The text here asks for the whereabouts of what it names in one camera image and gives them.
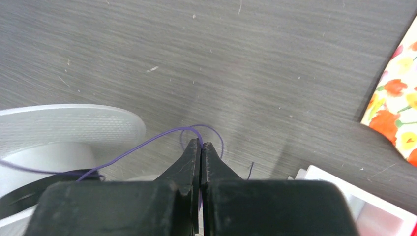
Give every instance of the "purple wire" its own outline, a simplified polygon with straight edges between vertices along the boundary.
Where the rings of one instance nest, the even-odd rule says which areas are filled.
[[[250,178],[250,175],[252,174],[252,169],[253,169],[253,165],[254,164],[255,164],[255,162],[252,161],[252,164],[250,165],[249,175],[248,175],[248,178],[247,179],[249,179]]]
[[[4,160],[0,160],[0,165],[11,168],[11,169],[15,169],[18,171],[31,172],[31,173],[36,173],[36,174],[68,175],[68,176],[82,176],[83,175],[82,173],[41,171],[41,170],[36,170],[36,169],[28,168],[28,167],[19,166],[19,165],[16,165],[11,162],[4,161]],[[104,177],[103,175],[91,175],[91,176],[92,177]]]
[[[193,131],[193,132],[197,135],[198,140],[200,141],[200,145],[201,145],[201,147],[203,147],[203,138],[201,137],[201,134],[200,134],[200,133],[199,133],[196,129],[194,129],[192,126],[173,128],[173,129],[170,129],[170,130],[168,130],[168,131],[165,131],[165,132],[163,132],[163,133],[161,133],[161,134],[156,135],[155,137],[153,137],[153,138],[151,138],[151,139],[149,139],[149,140],[147,140],[147,141],[143,142],[142,144],[139,144],[138,146],[136,146],[136,147],[134,147],[133,149],[131,149],[131,150],[129,150],[129,151],[127,151],[127,152],[125,152],[124,154],[122,154],[121,156],[117,157],[116,159],[114,159],[114,160],[113,160],[113,161],[111,161],[111,162],[106,163],[106,164],[104,164],[104,165],[101,165],[101,166],[98,166],[98,167],[96,167],[96,168],[94,168],[94,169],[89,170],[89,171],[88,171],[88,172],[86,172],[84,175],[82,175],[82,176],[81,176],[81,177],[80,177],[77,181],[81,181],[82,179],[84,179],[84,178],[85,178],[85,177],[87,177],[89,174],[93,173],[94,171],[98,171],[98,170],[100,170],[100,169],[102,169],[102,168],[105,168],[105,167],[108,167],[108,166],[110,166],[110,165],[115,164],[115,163],[116,163],[117,161],[119,161],[120,159],[122,159],[122,158],[124,158],[125,156],[127,156],[127,155],[131,154],[132,152],[134,152],[134,151],[136,151],[136,150],[140,149],[141,147],[143,147],[143,146],[145,146],[146,144],[148,144],[148,143],[150,143],[150,142],[154,141],[155,139],[158,139],[158,138],[160,138],[160,137],[162,137],[162,136],[165,136],[165,135],[167,135],[167,134],[169,134],[169,133],[172,133],[172,132],[175,132],[175,131],[179,131],[179,130],[190,130],[190,131]]]
[[[217,132],[217,130],[215,130],[213,127],[211,127],[209,125],[206,125],[206,124],[195,124],[195,125],[192,125],[190,127],[196,127],[196,126],[202,126],[202,127],[209,128],[212,131],[214,131],[217,134],[217,136],[219,136],[220,142],[222,143],[222,152],[220,154],[220,159],[222,159],[223,158],[223,153],[224,153],[224,141],[223,141],[223,138],[221,137],[221,135],[219,134],[219,132]],[[179,143],[181,144],[182,150],[185,150],[184,144],[182,143],[182,134],[184,133],[184,131],[185,130],[182,130],[181,133],[179,134]]]

